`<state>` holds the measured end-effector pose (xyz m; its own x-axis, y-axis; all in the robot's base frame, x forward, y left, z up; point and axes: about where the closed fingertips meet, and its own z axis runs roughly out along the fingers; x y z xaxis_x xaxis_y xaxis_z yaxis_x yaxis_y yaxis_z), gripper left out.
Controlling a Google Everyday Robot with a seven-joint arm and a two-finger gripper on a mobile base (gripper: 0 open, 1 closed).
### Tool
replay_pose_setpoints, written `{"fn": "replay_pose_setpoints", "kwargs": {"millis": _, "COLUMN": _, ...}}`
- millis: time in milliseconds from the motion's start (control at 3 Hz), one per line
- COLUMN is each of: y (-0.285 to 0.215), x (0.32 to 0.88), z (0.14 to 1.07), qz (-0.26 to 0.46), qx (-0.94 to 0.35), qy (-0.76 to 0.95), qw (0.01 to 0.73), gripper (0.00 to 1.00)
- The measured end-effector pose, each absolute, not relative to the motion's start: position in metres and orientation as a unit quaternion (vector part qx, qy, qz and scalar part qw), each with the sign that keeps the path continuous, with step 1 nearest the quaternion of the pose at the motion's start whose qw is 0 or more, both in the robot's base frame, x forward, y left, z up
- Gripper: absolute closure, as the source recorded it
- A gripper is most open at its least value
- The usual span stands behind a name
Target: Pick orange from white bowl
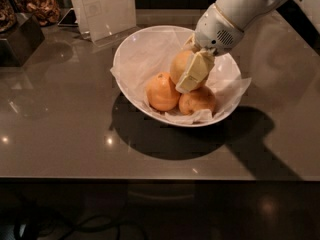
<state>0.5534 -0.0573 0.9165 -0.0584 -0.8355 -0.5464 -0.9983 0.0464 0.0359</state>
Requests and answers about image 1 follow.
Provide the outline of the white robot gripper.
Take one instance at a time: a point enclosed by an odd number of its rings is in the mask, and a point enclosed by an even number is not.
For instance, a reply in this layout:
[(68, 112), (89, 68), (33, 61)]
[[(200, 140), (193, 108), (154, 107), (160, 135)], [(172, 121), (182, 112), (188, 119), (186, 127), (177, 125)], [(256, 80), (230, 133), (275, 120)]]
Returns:
[[(219, 7), (212, 4), (200, 17), (194, 35), (190, 35), (182, 47), (183, 50), (201, 55), (203, 60), (198, 63), (194, 56), (193, 60), (189, 61), (189, 65), (176, 85), (176, 90), (180, 93), (188, 93), (200, 88), (206, 82), (215, 63), (215, 57), (207, 51), (215, 56), (229, 53), (243, 36), (243, 30), (230, 21)], [(207, 51), (198, 51), (197, 47)]]

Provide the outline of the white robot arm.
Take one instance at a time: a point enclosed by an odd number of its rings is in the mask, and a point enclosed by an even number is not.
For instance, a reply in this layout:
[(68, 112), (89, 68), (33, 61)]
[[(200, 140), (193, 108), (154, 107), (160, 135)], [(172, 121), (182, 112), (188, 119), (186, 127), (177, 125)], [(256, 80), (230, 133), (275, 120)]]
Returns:
[[(258, 18), (276, 10), (287, 0), (216, 0), (197, 22), (185, 48), (193, 52), (187, 60), (176, 90), (188, 93), (205, 80), (215, 58), (230, 52)], [(293, 0), (320, 32), (320, 0)]]

